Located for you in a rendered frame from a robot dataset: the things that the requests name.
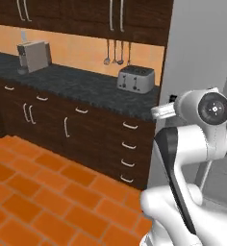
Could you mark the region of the dark wood base cupboard door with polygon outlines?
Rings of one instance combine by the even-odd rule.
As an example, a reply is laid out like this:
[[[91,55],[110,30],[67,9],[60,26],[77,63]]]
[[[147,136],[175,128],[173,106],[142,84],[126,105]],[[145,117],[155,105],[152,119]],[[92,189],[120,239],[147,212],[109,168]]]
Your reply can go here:
[[[63,137],[63,153],[76,162],[95,169],[101,160],[103,132],[101,122],[83,125],[67,123],[70,137]]]
[[[10,96],[5,97],[2,104],[7,132],[10,135],[27,138],[29,124],[25,119],[22,104]]]
[[[30,104],[34,120],[37,122],[33,125],[35,140],[42,146],[58,152],[61,149],[60,123],[54,115],[54,111],[40,103]]]

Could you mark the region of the hanging metal ladle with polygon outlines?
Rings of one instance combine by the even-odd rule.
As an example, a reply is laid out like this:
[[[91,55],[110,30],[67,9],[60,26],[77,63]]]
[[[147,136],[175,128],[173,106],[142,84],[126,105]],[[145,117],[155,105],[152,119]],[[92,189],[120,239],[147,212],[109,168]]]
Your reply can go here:
[[[107,57],[104,59],[104,64],[109,65],[110,64],[110,40],[107,39]]]

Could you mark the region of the dark wood drawer front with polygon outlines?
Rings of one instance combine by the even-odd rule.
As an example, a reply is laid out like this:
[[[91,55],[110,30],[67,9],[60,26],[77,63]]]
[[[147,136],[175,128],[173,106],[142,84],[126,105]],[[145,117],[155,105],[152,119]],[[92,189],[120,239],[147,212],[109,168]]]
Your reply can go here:
[[[116,132],[114,130],[109,129],[106,132],[106,143],[109,147],[113,147],[115,145],[121,145],[121,142],[124,141],[128,145],[137,145],[137,146],[150,146],[152,148],[153,136],[152,135],[129,135],[122,134],[120,132]]]
[[[143,121],[135,117],[120,115],[112,111],[107,111],[104,114],[104,116],[105,116],[106,126],[109,129],[114,130],[116,132],[120,132],[122,134],[143,136],[143,135],[153,135],[155,132],[155,124],[150,121]],[[129,125],[132,126],[138,125],[139,127],[136,130],[125,128],[122,125],[124,121]]]
[[[148,173],[141,172],[136,168],[131,168],[124,166],[122,164],[113,165],[105,164],[103,166],[103,173],[119,182],[122,182],[128,186],[134,187],[139,190],[144,190],[147,188]],[[120,179],[120,175],[123,175],[126,179],[134,179],[131,184],[125,183]]]
[[[82,111],[88,110],[88,113],[78,113],[75,111],[76,108]],[[60,98],[60,105],[57,107],[57,110],[59,112],[59,117],[61,119],[68,117],[67,123],[71,125],[102,122],[101,110],[85,102]]]
[[[135,163],[131,168],[138,170],[147,170],[150,165],[152,148],[150,146],[137,146],[135,150],[127,149],[122,145],[109,147],[104,152],[104,160],[108,160],[111,164],[122,164],[120,161],[124,159],[128,163]]]
[[[32,100],[33,102],[36,102],[36,103],[40,103],[40,104],[45,105],[47,107],[52,107],[54,109],[56,109],[60,105],[60,98],[51,92],[34,89],[34,88],[31,88],[28,86],[23,86],[21,94],[26,99]],[[48,100],[46,102],[39,101],[37,99],[37,96],[40,96],[43,98],[47,97]]]
[[[6,90],[4,86],[14,87],[14,90]],[[0,95],[20,97],[22,92],[22,86],[9,80],[0,79]]]

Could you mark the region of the hanging metal fork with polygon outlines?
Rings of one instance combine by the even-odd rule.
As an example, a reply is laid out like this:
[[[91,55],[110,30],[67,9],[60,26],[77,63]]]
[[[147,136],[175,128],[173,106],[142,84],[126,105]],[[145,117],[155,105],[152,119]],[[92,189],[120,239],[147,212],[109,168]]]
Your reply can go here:
[[[128,42],[128,61],[127,61],[127,65],[131,64],[131,46],[132,46],[132,42],[129,41]]]

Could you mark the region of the dark wood wall cupboard door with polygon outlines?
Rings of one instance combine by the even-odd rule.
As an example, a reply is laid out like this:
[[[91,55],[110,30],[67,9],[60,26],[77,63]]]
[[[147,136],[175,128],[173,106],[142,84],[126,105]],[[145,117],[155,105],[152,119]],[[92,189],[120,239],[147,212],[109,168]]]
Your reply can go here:
[[[124,0],[124,33],[121,39],[166,46],[173,0]]]
[[[70,27],[82,36],[112,38],[109,5],[110,0],[68,0]]]
[[[36,30],[66,33],[67,0],[27,0],[27,8],[32,22],[27,24]]]
[[[0,0],[0,25],[21,26],[16,0]]]

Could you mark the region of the hanging metal spoon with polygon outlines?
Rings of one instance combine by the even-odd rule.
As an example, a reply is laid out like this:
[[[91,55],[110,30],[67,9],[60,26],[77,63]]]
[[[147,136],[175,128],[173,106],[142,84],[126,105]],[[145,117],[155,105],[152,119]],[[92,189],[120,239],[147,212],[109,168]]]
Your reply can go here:
[[[117,61],[117,64],[119,64],[119,65],[122,65],[124,63],[124,60],[123,60],[123,50],[124,50],[124,41],[121,40],[120,60]]]

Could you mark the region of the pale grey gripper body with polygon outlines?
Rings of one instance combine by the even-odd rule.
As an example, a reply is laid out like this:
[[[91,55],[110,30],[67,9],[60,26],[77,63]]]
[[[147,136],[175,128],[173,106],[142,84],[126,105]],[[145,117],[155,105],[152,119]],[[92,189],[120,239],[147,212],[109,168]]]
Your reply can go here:
[[[176,115],[174,104],[168,103],[162,106],[157,106],[151,109],[151,114],[154,119],[166,119]]]

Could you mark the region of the grey coffee machine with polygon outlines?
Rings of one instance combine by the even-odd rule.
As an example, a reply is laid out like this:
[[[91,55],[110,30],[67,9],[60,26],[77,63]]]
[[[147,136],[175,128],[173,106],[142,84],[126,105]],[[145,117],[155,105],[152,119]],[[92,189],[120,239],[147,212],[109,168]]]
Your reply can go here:
[[[20,75],[32,73],[49,66],[52,63],[50,45],[45,40],[28,40],[26,33],[21,32],[21,42],[16,45]]]

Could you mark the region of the hanging metal spatula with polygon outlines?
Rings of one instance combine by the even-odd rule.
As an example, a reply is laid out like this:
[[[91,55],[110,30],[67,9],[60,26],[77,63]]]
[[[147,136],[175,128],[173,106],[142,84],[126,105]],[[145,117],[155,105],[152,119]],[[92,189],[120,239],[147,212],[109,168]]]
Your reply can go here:
[[[116,40],[113,41],[113,61],[112,63],[117,63],[116,60]]]

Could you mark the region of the grey fridge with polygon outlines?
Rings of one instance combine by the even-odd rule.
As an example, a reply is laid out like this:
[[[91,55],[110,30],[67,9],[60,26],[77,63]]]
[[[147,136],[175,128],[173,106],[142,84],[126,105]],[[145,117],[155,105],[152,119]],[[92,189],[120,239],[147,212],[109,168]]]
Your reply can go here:
[[[159,103],[210,87],[227,94],[227,0],[174,0]],[[206,179],[204,169],[187,165],[183,174],[205,197],[227,206],[227,157],[212,163]]]

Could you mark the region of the silver toaster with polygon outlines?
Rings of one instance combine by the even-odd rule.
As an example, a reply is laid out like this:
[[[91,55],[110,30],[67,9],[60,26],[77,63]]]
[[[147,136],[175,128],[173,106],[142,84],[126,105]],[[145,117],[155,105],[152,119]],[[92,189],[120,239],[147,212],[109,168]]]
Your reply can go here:
[[[119,70],[116,87],[125,91],[146,94],[155,85],[153,68],[127,65]]]

